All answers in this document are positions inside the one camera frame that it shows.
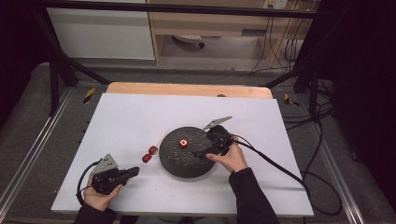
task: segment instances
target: white tabletop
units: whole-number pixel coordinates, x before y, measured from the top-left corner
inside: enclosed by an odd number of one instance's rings
[[[300,177],[276,100],[231,97],[105,93],[59,190],[52,211],[75,214],[75,196],[85,168],[110,153],[120,169],[142,164],[149,147],[179,127],[203,128],[212,119],[233,116],[222,126],[245,137],[256,149]],[[313,216],[304,188],[242,147],[262,191],[279,217]],[[110,207],[122,215],[235,216],[230,173],[221,165],[205,175],[170,175],[158,155],[141,167]]]

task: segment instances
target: right hand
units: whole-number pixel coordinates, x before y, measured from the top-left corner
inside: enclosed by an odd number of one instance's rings
[[[88,180],[87,186],[90,186],[91,183],[92,183],[92,175]],[[93,187],[89,187],[87,189],[84,189],[84,203],[91,206],[92,208],[104,212],[107,209],[107,207],[110,205],[110,201],[113,198],[115,198],[117,195],[119,195],[121,189],[122,189],[122,185],[118,185],[116,188],[113,189],[113,191],[109,195],[104,195],[96,192],[96,190]]]
[[[233,140],[237,141],[238,138],[233,136]],[[230,150],[224,156],[207,153],[206,157],[211,161],[219,162],[231,173],[232,172],[236,173],[240,170],[248,168],[248,164],[245,160],[245,156],[242,152],[242,149],[236,143],[233,143],[230,146]]]

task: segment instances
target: black sleeve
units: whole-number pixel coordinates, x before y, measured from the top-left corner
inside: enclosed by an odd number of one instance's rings
[[[111,209],[107,208],[102,212],[84,203],[78,211],[74,224],[112,224],[116,217],[116,213]]]
[[[231,173],[229,181],[236,196],[238,223],[279,223],[251,168]]]

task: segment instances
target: round black base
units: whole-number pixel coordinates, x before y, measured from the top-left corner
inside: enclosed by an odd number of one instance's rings
[[[196,158],[192,154],[212,146],[205,134],[199,128],[183,127],[166,135],[160,146],[163,167],[172,175],[181,178],[195,178],[206,174],[215,163],[207,158]],[[186,148],[179,145],[182,139],[188,142]]]

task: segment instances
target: red object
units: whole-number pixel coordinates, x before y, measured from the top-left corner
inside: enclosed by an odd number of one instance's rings
[[[178,145],[181,148],[186,148],[188,146],[187,140],[186,139],[181,139],[180,142],[178,143]]]
[[[144,162],[144,163],[148,163],[149,160],[151,160],[151,155],[150,154],[146,154],[142,158],[142,162]]]
[[[154,156],[155,154],[157,154],[157,152],[158,152],[158,148],[155,147],[155,146],[152,146],[152,147],[150,147],[150,148],[148,149],[148,153],[149,153],[151,156]]]

